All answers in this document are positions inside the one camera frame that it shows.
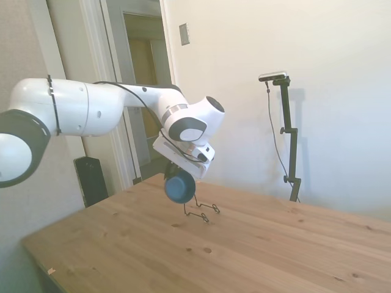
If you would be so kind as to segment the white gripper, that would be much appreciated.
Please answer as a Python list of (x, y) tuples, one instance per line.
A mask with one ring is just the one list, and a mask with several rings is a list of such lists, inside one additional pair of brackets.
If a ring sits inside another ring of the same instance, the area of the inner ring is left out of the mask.
[(164, 180), (176, 176), (179, 167), (202, 179), (215, 157), (215, 150), (209, 143), (200, 147), (191, 142), (175, 142), (162, 135), (154, 141), (153, 148), (172, 162), (164, 171)]

